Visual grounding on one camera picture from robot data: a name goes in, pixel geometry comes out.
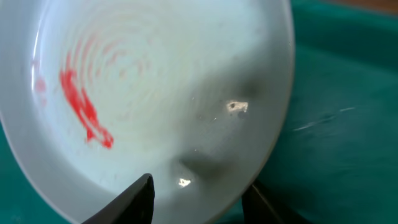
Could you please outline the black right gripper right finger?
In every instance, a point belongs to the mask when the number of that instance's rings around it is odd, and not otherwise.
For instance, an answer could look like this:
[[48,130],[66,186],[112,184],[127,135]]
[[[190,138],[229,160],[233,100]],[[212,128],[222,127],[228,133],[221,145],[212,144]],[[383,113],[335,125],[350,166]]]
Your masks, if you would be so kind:
[[245,224],[310,224],[255,180],[241,199]]

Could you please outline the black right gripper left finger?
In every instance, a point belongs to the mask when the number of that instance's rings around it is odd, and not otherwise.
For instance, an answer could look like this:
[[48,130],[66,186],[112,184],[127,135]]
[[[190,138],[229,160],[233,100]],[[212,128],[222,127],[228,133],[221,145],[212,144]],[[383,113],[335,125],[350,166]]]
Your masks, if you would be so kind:
[[146,173],[83,224],[151,224],[154,199],[153,177]]

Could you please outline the light blue plate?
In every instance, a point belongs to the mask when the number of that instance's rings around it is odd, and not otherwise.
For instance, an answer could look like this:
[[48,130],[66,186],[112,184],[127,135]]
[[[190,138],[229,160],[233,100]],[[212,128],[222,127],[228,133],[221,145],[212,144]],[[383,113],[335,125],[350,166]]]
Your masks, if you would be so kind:
[[274,148],[294,48],[284,0],[3,0],[1,124],[72,223],[145,173],[154,223],[211,223]]

